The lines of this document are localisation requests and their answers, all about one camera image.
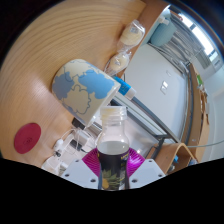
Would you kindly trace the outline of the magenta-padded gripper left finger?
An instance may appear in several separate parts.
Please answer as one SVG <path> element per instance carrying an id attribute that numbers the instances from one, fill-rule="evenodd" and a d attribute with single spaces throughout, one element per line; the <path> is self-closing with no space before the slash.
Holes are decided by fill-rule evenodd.
<path id="1" fill-rule="evenodd" d="M 93 149 L 82 159 L 73 160 L 62 174 L 62 178 L 83 188 L 98 189 L 100 162 L 97 150 Z"/>

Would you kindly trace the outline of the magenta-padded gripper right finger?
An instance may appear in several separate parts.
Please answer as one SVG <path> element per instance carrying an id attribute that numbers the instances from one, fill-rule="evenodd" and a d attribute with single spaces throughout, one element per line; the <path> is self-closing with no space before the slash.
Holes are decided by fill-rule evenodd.
<path id="1" fill-rule="evenodd" d="M 165 177 L 153 159 L 145 159 L 134 149 L 129 150 L 126 173 L 130 189 L 141 188 Z"/>

